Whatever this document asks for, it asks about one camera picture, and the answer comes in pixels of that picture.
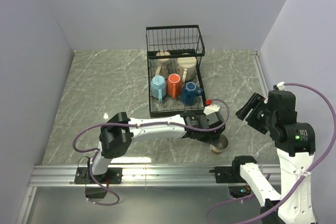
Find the robotic arm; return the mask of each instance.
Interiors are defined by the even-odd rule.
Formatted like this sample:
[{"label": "robotic arm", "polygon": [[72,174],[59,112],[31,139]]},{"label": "robotic arm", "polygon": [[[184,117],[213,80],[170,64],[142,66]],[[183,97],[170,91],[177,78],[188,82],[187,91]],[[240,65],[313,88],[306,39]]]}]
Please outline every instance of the robotic arm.
[{"label": "robotic arm", "polygon": [[297,122],[296,97],[277,88],[268,93],[268,100],[254,93],[236,116],[262,134],[270,132],[280,160],[281,196],[271,187],[260,172],[256,161],[236,157],[233,167],[251,187],[261,204],[261,213],[267,211],[289,192],[299,177],[305,179],[294,194],[277,212],[263,219],[264,224],[311,224],[315,218],[311,204],[311,178],[305,170],[312,164],[315,152],[315,133],[308,123]]},{"label": "robotic arm", "polygon": [[[167,124],[156,124],[157,122],[167,122]],[[214,144],[225,129],[225,126],[223,126],[216,131],[199,132],[173,125],[171,124],[172,122],[199,129],[211,129],[220,126],[224,122],[224,119],[219,112],[219,106],[214,104],[207,106],[202,115],[186,111],[181,115],[157,119],[128,118],[125,112],[120,112],[111,118],[108,123],[135,124],[139,125],[139,127],[101,127],[98,146],[100,152],[92,164],[92,173],[94,175],[105,174],[112,159],[123,156],[133,141],[148,140],[157,137],[189,137],[201,142]],[[153,125],[140,126],[145,123],[153,123]]]}]

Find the black wire basket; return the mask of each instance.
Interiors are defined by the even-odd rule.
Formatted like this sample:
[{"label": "black wire basket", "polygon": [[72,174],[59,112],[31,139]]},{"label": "black wire basket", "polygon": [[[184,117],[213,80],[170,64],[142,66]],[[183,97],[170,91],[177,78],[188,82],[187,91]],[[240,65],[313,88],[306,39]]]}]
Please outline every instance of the black wire basket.
[{"label": "black wire basket", "polygon": [[193,111],[196,114],[203,114],[206,106],[205,92],[196,97],[196,103],[192,106],[185,105],[181,102],[180,97],[173,99],[170,95],[163,97],[162,102],[152,96],[151,81],[155,76],[157,69],[156,56],[159,51],[168,51],[172,58],[173,72],[177,73],[177,58],[196,57],[195,76],[188,82],[195,83],[204,91],[200,64],[202,57],[205,55],[205,47],[198,25],[186,26],[160,26],[146,28],[147,40],[147,64],[148,64],[148,91],[149,91],[149,112],[152,118],[161,118],[181,114],[184,111]]}]

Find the marble floor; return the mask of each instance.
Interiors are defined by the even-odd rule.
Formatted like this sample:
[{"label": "marble floor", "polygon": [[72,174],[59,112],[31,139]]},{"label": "marble floor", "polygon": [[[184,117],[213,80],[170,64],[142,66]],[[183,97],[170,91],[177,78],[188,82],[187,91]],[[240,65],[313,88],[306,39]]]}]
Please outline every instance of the marble floor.
[{"label": "marble floor", "polygon": [[[146,68],[145,50],[76,51],[43,164],[76,164],[83,156],[71,147],[76,134],[118,112],[150,118]],[[234,115],[254,92],[262,94],[250,51],[207,50],[200,70],[207,99],[223,99],[230,106],[232,113],[224,132],[228,149],[215,155],[208,144],[197,140],[157,138],[133,142],[124,157],[112,162],[228,164],[237,155],[252,155],[260,163],[278,163],[269,136]],[[87,132],[78,147],[96,147],[99,134],[99,129]]]}]

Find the cup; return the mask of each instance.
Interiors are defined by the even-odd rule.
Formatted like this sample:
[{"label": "cup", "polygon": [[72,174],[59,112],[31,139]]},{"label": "cup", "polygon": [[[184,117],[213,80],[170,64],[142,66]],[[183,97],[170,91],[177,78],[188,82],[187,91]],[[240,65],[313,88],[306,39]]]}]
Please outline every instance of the cup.
[{"label": "cup", "polygon": [[203,89],[198,87],[193,82],[187,82],[183,88],[181,93],[181,102],[185,105],[191,106],[196,103],[196,97],[203,94]]},{"label": "cup", "polygon": [[[156,56],[170,56],[168,51],[159,51]],[[173,73],[173,65],[172,59],[170,58],[163,58],[156,60],[157,62],[157,69],[155,72],[156,76],[163,76],[165,79],[168,79],[169,75]]]},{"label": "cup", "polygon": [[176,99],[181,94],[182,81],[181,77],[177,73],[173,73],[167,80],[167,93]]},{"label": "cup", "polygon": [[177,74],[181,77],[182,83],[190,81],[195,76],[197,59],[196,57],[186,57],[177,59]]},{"label": "cup", "polygon": [[159,102],[162,102],[162,98],[166,95],[166,80],[163,76],[154,76],[151,81],[151,91],[155,98],[158,98]]}]

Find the beige mug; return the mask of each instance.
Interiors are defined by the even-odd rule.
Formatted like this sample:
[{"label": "beige mug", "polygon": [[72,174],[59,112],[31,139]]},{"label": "beige mug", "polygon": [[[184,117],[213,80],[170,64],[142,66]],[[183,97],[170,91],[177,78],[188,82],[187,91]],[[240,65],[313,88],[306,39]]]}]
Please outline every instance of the beige mug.
[{"label": "beige mug", "polygon": [[[170,53],[168,51],[159,51],[156,56],[170,56]],[[168,79],[169,75],[173,73],[172,59],[163,58],[156,61],[157,69],[155,72],[155,76],[163,76],[165,79]]]},{"label": "beige mug", "polygon": [[195,76],[197,59],[196,57],[186,57],[177,59],[177,74],[181,77],[182,83],[190,81]]}]

